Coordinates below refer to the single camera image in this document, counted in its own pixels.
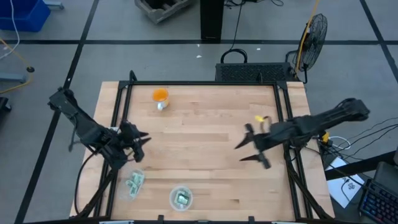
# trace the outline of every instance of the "gray floor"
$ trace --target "gray floor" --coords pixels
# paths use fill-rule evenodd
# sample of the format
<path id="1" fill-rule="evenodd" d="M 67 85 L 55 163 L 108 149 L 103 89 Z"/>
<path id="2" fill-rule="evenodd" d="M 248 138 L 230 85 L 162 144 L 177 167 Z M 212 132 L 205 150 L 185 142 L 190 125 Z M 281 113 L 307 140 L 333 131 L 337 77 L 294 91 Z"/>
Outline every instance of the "gray floor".
<path id="1" fill-rule="evenodd" d="M 21 33 L 22 39 L 79 40 L 93 0 L 64 0 L 64 11 L 52 11 L 43 29 Z M 266 0 L 247 3 L 242 10 L 238 39 L 299 40 L 314 0 L 284 0 L 277 7 Z M 384 39 L 398 40 L 394 0 L 367 0 Z M 88 40 L 182 40 L 200 38 L 199 5 L 195 4 L 158 26 L 141 14 L 132 0 L 99 0 Z M 328 18 L 328 40 L 377 40 L 358 0 L 323 0 L 318 13 Z M 238 8 L 224 10 L 223 39 L 232 39 Z M 10 31 L 0 31 L 3 39 L 15 39 Z M 48 97 L 63 85 L 76 45 L 20 45 L 20 52 L 36 68 L 34 81 L 5 94 L 13 110 L 0 129 L 0 217 L 12 223 L 21 204 L 33 167 L 47 133 L 52 112 Z M 133 69 L 140 80 L 213 80 L 215 64 L 230 45 L 85 45 L 76 68 L 71 89 L 81 107 L 93 115 L 101 82 L 127 79 Z M 236 45 L 249 55 L 249 62 L 281 62 L 296 45 Z M 388 46 L 398 60 L 398 46 Z M 240 62 L 229 55 L 228 62 Z M 2 72 L 24 72 L 13 55 L 0 61 Z M 312 113 L 337 105 L 348 97 L 362 99 L 371 110 L 362 123 L 342 124 L 332 135 L 346 138 L 373 124 L 398 114 L 398 84 L 379 45 L 326 45 L 306 85 Z M 69 153 L 67 145 L 72 125 L 61 117 L 32 198 L 26 222 L 67 218 L 73 188 L 81 165 L 83 150 Z M 367 158 L 394 150 L 396 131 L 391 131 L 357 154 Z M 356 143 L 354 153 L 372 138 Z M 338 217 L 354 219 L 355 209 L 334 205 Z"/>

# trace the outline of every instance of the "orange object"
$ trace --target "orange object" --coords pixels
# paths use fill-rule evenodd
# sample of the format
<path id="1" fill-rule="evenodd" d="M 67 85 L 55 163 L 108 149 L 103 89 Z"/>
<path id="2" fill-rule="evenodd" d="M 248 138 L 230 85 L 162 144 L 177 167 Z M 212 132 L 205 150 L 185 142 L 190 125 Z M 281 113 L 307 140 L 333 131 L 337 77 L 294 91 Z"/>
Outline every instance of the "orange object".
<path id="1" fill-rule="evenodd" d="M 154 91 L 152 98 L 157 102 L 157 109 L 162 110 L 169 105 L 169 93 L 165 88 L 159 88 Z"/>

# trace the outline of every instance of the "wooden tabletop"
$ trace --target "wooden tabletop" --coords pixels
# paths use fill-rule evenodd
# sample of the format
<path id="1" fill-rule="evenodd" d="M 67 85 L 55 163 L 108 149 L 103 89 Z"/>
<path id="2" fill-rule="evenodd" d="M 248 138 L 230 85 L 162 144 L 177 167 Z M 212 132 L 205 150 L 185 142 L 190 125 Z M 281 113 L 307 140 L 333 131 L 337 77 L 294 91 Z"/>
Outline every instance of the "wooden tabletop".
<path id="1" fill-rule="evenodd" d="M 94 119 L 107 127 L 117 87 L 117 82 L 104 82 L 99 94 Z M 170 104 L 163 111 L 158 111 L 152 101 L 152 92 L 158 87 L 169 91 Z M 302 83 L 288 83 L 288 87 L 294 116 L 309 114 Z M 280 96 L 285 108 L 281 91 Z M 278 121 L 272 87 L 133 86 L 128 120 L 140 131 L 148 132 L 152 140 L 144 146 L 142 162 L 129 162 L 119 171 L 112 218 L 156 220 L 164 215 L 165 220 L 244 221 L 248 216 L 256 221 L 294 220 L 282 146 L 266 151 L 272 165 L 267 170 L 258 162 L 239 162 L 256 153 L 252 144 L 234 150 L 244 137 L 244 124 L 252 123 L 259 131 L 255 115 Z M 314 142 L 309 146 L 317 149 Z M 320 156 L 302 150 L 302 160 L 309 191 L 334 216 Z M 80 210 L 98 188 L 102 165 L 103 158 L 96 156 L 82 172 Z M 143 170 L 146 178 L 139 195 L 132 200 L 125 181 L 134 169 Z M 193 193 L 192 206 L 186 212 L 176 212 L 169 204 L 169 193 L 178 185 L 187 186 Z M 302 194 L 297 191 L 304 217 Z M 108 191 L 101 214 L 107 199 Z"/>

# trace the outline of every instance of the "white cable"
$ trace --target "white cable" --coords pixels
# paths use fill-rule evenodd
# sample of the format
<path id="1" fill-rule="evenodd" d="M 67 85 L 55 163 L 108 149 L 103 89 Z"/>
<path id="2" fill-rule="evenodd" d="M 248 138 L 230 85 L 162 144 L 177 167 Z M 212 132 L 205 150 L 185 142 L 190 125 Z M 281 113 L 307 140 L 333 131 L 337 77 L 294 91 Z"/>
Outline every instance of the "white cable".
<path id="1" fill-rule="evenodd" d="M 341 140 L 345 141 L 348 144 L 348 147 L 340 147 L 340 146 L 337 146 L 335 144 L 333 144 L 333 147 L 336 147 L 338 149 L 350 149 L 351 148 L 351 143 L 349 143 L 349 141 L 347 139 L 345 139 L 343 137 L 340 137 L 340 136 L 330 136 L 329 137 L 329 139 L 333 139 L 333 138 L 341 139 Z"/>
<path id="2" fill-rule="evenodd" d="M 14 5 L 12 4 L 12 0 L 10 0 L 11 3 L 11 19 L 12 19 L 12 24 L 14 25 L 15 28 L 15 33 L 17 33 L 17 44 L 12 48 L 12 50 L 10 50 L 10 52 L 5 53 L 3 56 L 0 57 L 0 60 L 7 57 L 9 54 L 11 54 L 19 45 L 19 34 L 18 34 L 18 30 L 17 30 L 17 26 L 15 25 L 15 19 L 14 19 Z"/>

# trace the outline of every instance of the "white paper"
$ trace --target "white paper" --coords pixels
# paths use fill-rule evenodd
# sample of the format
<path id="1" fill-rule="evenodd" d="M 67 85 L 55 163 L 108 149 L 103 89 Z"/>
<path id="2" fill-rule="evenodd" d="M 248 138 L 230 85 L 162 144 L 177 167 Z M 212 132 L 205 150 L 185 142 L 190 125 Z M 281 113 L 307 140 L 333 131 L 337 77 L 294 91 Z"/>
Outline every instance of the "white paper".
<path id="1" fill-rule="evenodd" d="M 333 167 L 340 167 L 346 165 L 346 162 L 337 157 L 331 165 Z M 361 179 L 358 175 L 352 175 L 352 179 L 358 181 L 361 184 L 364 184 L 364 180 Z M 347 195 L 348 199 L 344 196 L 344 194 L 341 191 L 341 186 L 344 184 L 343 191 Z M 330 195 L 343 207 L 347 207 L 349 202 L 353 199 L 355 194 L 360 190 L 361 186 L 358 185 L 357 183 L 353 182 L 350 178 L 348 177 L 343 177 L 339 179 L 334 179 L 334 180 L 329 180 L 328 181 L 328 186 L 329 186 L 329 193 Z"/>

